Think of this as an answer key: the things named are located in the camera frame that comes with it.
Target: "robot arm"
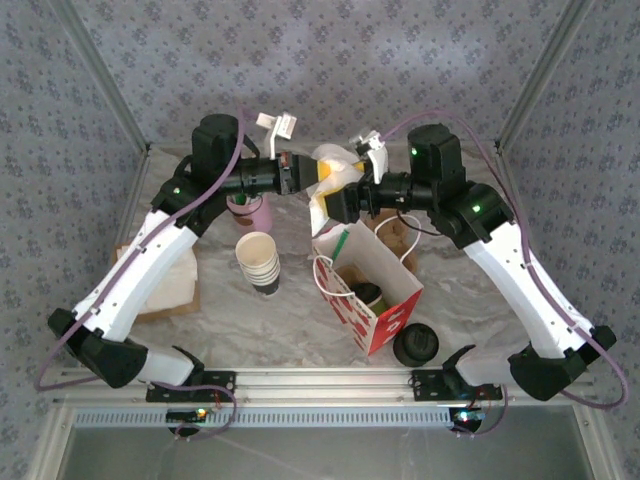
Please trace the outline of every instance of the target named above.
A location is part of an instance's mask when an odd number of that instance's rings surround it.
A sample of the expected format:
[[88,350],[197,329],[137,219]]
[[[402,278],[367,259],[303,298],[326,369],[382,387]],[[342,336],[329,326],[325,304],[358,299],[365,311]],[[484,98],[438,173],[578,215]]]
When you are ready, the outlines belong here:
[[[609,327],[593,325],[562,295],[531,253],[543,285],[575,322],[570,328],[551,307],[524,265],[521,231],[498,192],[466,179],[458,138],[443,125],[426,125],[408,135],[411,173],[371,176],[326,197],[329,216],[355,222],[360,210],[423,210],[431,223],[491,278],[522,322],[529,345],[517,351],[468,346],[445,362],[453,388],[515,382],[538,400],[549,400],[573,383],[599,357],[575,328],[608,350],[616,341]],[[356,150],[363,155],[367,145]]]
[[[266,192],[287,195],[318,181],[317,162],[290,152],[260,158],[247,137],[244,144],[256,158],[240,159],[218,191],[199,207],[161,230],[153,242],[143,243],[149,232],[199,198],[227,166],[237,142],[237,120],[228,115],[210,115],[193,132],[193,154],[185,157],[173,177],[152,201],[152,210],[130,248],[73,311],[57,309],[48,320],[61,338],[76,322],[89,315],[66,343],[71,353],[109,386],[119,388],[134,379],[170,385],[194,384],[201,364],[177,347],[144,345],[129,332],[147,297],[171,265],[201,237],[227,208],[226,197]],[[129,268],[123,269],[129,262]],[[107,284],[115,285],[108,289]],[[99,307],[93,308],[98,300]]]
[[[204,234],[226,209],[226,196],[266,192],[299,192],[318,181],[317,162],[288,152],[259,158],[255,145],[244,143],[257,158],[241,159],[221,188],[200,207],[165,228],[146,247],[139,243],[148,231],[198,198],[220,177],[236,142],[237,122],[226,115],[206,117],[194,130],[193,155],[177,167],[154,198],[153,210],[120,259],[94,291],[73,312],[56,310],[49,326],[60,338],[95,303],[104,285],[126,262],[134,249],[142,251],[118,279],[99,309],[69,339],[67,346],[87,367],[110,386],[134,379],[192,385],[201,364],[177,347],[160,348],[135,343],[129,331],[142,304],[171,264]],[[435,228],[463,250],[492,279],[523,323],[531,343],[521,351],[465,347],[445,362],[452,389],[469,389],[486,383],[511,383],[512,379],[539,400],[548,400],[571,384],[598,354],[549,306],[526,274],[519,253],[520,230],[510,208],[490,186],[466,179],[460,143],[442,125],[427,125],[409,134],[411,173],[387,171],[384,145],[377,135],[358,137],[356,151],[368,160],[361,180],[325,197],[329,217],[356,222],[362,210],[372,216],[381,208],[426,211]],[[577,325],[604,349],[615,343],[608,327],[591,323],[562,296],[535,257],[543,283],[565,306]]]

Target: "white paper cup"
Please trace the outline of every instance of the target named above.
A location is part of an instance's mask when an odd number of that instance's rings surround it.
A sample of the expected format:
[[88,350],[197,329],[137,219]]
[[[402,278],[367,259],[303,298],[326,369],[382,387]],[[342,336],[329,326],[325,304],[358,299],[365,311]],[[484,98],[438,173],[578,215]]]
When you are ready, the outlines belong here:
[[251,232],[236,244],[236,258],[245,278],[260,293],[271,295],[280,285],[276,242],[263,232]]

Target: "black cup lid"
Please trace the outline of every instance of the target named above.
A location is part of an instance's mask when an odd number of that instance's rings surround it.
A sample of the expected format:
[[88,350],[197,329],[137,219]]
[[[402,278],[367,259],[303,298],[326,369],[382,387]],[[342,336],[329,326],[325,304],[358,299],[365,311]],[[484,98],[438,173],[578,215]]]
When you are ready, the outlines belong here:
[[439,347],[436,332],[423,323],[405,327],[393,341],[393,353],[407,367],[421,367],[436,356]]
[[353,290],[353,293],[356,294],[356,297],[362,300],[365,305],[369,305],[380,295],[382,295],[382,290],[380,289],[380,287],[370,282],[356,283],[351,287],[351,290]]

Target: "red and white paper bag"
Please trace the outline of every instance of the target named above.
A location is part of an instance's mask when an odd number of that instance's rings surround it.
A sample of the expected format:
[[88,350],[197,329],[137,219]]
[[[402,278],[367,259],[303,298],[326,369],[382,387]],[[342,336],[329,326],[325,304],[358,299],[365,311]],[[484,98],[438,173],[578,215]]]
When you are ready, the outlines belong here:
[[323,258],[314,260],[317,262],[318,282],[329,292],[350,292],[334,269],[355,265],[369,282],[380,287],[390,307],[379,317],[355,295],[335,297],[321,292],[340,321],[353,333],[358,347],[371,355],[405,326],[424,286],[361,221],[338,225],[315,238],[312,243],[314,255],[331,258],[345,229],[349,236],[333,266]]

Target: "white rope handle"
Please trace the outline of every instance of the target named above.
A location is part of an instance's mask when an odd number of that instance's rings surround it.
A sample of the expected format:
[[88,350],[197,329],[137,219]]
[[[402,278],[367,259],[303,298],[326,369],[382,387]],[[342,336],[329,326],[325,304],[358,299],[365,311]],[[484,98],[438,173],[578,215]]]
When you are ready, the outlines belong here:
[[320,285],[320,282],[318,281],[318,270],[316,268],[316,264],[318,263],[318,259],[319,258],[323,258],[326,261],[328,261],[330,267],[333,266],[333,260],[331,260],[326,255],[316,255],[316,257],[313,259],[313,279],[316,281],[316,285],[318,286],[320,291],[322,293],[326,294],[326,295],[331,295],[332,297],[350,297],[351,295],[355,295],[355,292],[348,292],[348,293],[333,293],[333,292],[329,292],[329,291],[325,290],[322,285]]
[[[413,220],[414,222],[416,222],[417,227],[418,228],[422,228],[422,224],[420,223],[420,220],[418,220],[416,217],[414,217],[413,215],[402,215],[402,218],[410,218],[411,220]],[[384,225],[385,223],[389,223],[391,220],[397,220],[397,218],[395,216],[393,217],[389,217],[386,220],[383,220],[382,222],[380,222],[378,224],[378,226],[373,230],[373,234],[375,236],[378,236],[378,230],[380,230],[380,227],[382,227],[382,225]],[[400,262],[404,262],[404,259],[407,258],[407,256],[413,251],[414,248],[416,248],[416,246],[418,245],[418,242],[420,241],[420,236],[422,235],[422,232],[420,232],[420,230],[416,230],[416,239],[413,241],[413,244],[411,245],[411,247],[409,247],[409,250],[407,250],[406,252],[404,252],[404,255],[402,255],[402,257],[400,257]]]

